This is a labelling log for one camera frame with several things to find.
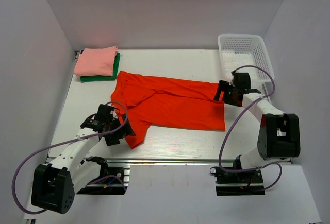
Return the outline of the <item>orange t-shirt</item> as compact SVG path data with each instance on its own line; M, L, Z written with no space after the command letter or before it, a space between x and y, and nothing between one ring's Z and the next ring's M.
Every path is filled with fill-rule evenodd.
M120 71L111 100L128 112L135 133L131 149L142 144L150 126L225 131L224 104L214 101L217 83L142 76Z

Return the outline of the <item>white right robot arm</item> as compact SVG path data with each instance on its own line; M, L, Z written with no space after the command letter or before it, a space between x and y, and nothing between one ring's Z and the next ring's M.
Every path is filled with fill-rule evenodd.
M300 155L300 124L295 114L284 113L274 107L257 89L242 89L230 82L221 80L214 96L215 101L242 107L242 112L229 127L219 152L219 167L226 172L247 172L259 170L277 163L279 160L296 158ZM225 169L222 166L222 155L238 121L250 112L260 123L256 147L238 157L239 167Z

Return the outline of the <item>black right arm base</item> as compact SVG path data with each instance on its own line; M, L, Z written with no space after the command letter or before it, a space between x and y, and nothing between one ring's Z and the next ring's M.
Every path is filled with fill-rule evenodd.
M210 168L216 178L217 196L256 196L264 195L263 178L260 171L228 173L218 166Z

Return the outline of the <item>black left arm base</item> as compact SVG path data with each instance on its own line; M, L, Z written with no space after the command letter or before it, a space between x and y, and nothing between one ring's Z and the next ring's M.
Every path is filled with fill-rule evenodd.
M70 173L75 194L124 195L129 182L127 165L109 164L102 157L83 159Z

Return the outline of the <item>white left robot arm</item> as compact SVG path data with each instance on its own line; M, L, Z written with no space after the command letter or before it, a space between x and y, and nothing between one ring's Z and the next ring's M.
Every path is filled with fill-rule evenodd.
M108 172L106 159L87 154L100 141L118 144L120 139L132 134L126 114L122 120L88 117L80 126L76 142L70 142L59 156L35 169L31 204L65 214L76 193L86 186L104 183L110 178L121 181L118 175Z

